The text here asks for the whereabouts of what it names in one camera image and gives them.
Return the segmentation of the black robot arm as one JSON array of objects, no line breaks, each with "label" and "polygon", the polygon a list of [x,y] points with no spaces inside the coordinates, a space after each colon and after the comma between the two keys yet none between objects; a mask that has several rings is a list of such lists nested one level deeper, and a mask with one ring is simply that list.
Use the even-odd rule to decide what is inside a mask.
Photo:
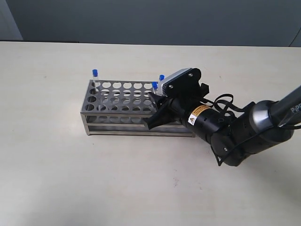
[{"label": "black robot arm", "polygon": [[229,166],[289,140],[301,127],[300,88],[280,101],[250,102],[244,108],[233,104],[231,94],[210,101],[208,93],[206,84],[169,96],[149,93],[156,111],[144,119],[145,126],[153,129],[179,122],[210,145],[219,165]]}]

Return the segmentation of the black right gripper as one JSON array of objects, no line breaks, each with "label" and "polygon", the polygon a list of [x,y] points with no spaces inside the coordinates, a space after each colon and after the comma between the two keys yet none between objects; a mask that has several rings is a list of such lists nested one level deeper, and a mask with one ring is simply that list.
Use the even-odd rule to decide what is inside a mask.
[{"label": "black right gripper", "polygon": [[148,97],[157,111],[151,117],[143,118],[144,126],[147,129],[176,121],[186,128],[193,126],[196,119],[193,116],[192,122],[190,122],[190,115],[196,107],[200,106],[200,101],[183,97],[168,98],[152,92],[148,93]]}]

